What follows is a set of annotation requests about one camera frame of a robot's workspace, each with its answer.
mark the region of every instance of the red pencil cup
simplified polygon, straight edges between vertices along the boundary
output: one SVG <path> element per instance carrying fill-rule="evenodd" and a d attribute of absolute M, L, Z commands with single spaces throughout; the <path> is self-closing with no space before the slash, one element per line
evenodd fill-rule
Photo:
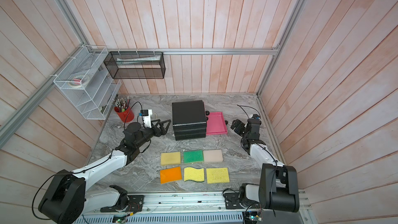
<path fill-rule="evenodd" d="M 130 110 L 130 107 L 128 107 L 124 112 L 118 112 L 117 107 L 115 107 L 115 112 L 119 115 L 122 122 L 127 123 L 134 119 L 134 113 Z"/>

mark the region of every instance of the orange sponge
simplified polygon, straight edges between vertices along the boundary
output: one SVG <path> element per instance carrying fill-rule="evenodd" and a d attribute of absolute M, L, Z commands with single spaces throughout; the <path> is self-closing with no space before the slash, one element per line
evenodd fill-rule
<path fill-rule="evenodd" d="M 168 183 L 182 180 L 181 167 L 175 167 L 171 169 L 162 169 L 160 171 L 160 183 Z"/>

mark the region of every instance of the wooden wall panel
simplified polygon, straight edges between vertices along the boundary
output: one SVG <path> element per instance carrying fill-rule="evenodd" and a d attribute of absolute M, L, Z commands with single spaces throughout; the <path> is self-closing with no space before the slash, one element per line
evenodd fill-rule
<path fill-rule="evenodd" d="M 67 0 L 92 45 L 109 48 L 274 47 L 297 0 Z M 164 79 L 127 93 L 256 92 L 268 56 L 165 56 Z"/>
<path fill-rule="evenodd" d="M 319 223 L 396 222 L 397 19 L 398 0 L 308 0 L 261 95 Z"/>
<path fill-rule="evenodd" d="M 97 7 L 112 4 L 110 1 L 100 0 Z M 77 12 L 74 4 L 72 11 Z M 104 15 L 117 19 L 115 9 Z M 84 33 L 90 34 L 89 40 L 101 43 L 88 31 L 93 25 L 87 28 L 80 15 L 77 20 Z M 123 45 L 126 42 L 125 38 L 116 40 Z M 0 0 L 0 125 L 79 44 L 55 0 Z M 57 89 L 53 89 L 0 151 L 3 220 L 41 222 L 30 210 L 33 195 L 55 172 L 84 166 L 101 125 L 99 121 L 85 120 Z M 44 190 L 39 192 L 35 207 L 43 193 Z"/>

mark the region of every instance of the black storage box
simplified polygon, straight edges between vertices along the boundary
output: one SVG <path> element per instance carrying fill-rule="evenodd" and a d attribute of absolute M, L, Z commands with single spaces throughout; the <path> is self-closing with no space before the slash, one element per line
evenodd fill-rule
<path fill-rule="evenodd" d="M 206 137 L 207 121 L 202 100 L 173 102 L 172 109 L 176 140 Z"/>
<path fill-rule="evenodd" d="M 114 79 L 163 79 L 162 52 L 111 51 L 104 64 Z"/>

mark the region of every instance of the white wire rack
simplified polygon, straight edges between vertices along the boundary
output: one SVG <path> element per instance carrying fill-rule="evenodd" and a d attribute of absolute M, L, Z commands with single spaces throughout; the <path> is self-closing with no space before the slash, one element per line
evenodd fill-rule
<path fill-rule="evenodd" d="M 100 47 L 101 52 L 88 47 Z M 107 54 L 106 47 L 83 46 L 54 80 L 85 119 L 105 119 L 120 88 L 120 80 L 112 83 L 107 69 L 100 68 Z"/>

